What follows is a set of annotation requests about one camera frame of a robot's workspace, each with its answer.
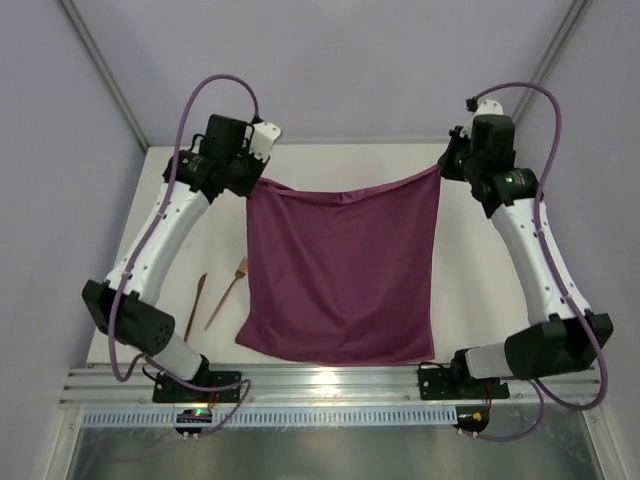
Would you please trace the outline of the purple cloth napkin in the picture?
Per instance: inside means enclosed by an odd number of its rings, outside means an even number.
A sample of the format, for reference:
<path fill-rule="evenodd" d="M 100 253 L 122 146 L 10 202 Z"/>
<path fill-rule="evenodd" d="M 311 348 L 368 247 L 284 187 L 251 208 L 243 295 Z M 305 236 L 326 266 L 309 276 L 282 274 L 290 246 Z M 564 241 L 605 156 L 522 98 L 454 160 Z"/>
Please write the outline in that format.
<path fill-rule="evenodd" d="M 433 359 L 440 187 L 435 168 L 347 192 L 261 180 L 246 205 L 249 313 L 236 342 L 334 366 Z"/>

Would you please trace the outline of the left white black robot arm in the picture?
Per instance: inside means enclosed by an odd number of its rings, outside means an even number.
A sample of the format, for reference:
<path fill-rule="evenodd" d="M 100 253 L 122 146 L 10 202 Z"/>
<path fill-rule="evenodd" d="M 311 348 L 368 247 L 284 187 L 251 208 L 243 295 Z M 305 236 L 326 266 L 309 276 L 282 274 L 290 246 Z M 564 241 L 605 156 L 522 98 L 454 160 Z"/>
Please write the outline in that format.
<path fill-rule="evenodd" d="M 156 303 L 191 229 L 224 191 L 249 197 L 281 135 L 280 127 L 260 118 L 212 115 L 197 150 L 174 149 L 154 207 L 123 259 L 103 281 L 89 280 L 82 290 L 91 318 L 108 338 L 117 380 L 131 375 L 118 369 L 116 347 L 122 344 L 174 384 L 198 393 L 221 390 L 207 379 L 207 358 L 176 333 L 174 317 Z"/>

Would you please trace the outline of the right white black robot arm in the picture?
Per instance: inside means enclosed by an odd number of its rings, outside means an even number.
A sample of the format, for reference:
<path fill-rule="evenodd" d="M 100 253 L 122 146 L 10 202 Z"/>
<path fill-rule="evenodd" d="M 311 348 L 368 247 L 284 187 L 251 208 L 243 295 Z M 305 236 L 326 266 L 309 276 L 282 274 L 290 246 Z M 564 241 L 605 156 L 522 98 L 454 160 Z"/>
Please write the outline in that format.
<path fill-rule="evenodd" d="M 596 314 L 560 258 L 538 179 L 515 165 L 515 125 L 504 114 L 478 113 L 450 132 L 438 161 L 440 175 L 466 182 L 500 234 L 523 290 L 529 325 L 503 342 L 455 352 L 452 376 L 460 390 L 489 380 L 537 380 L 587 370 L 613 333 Z"/>

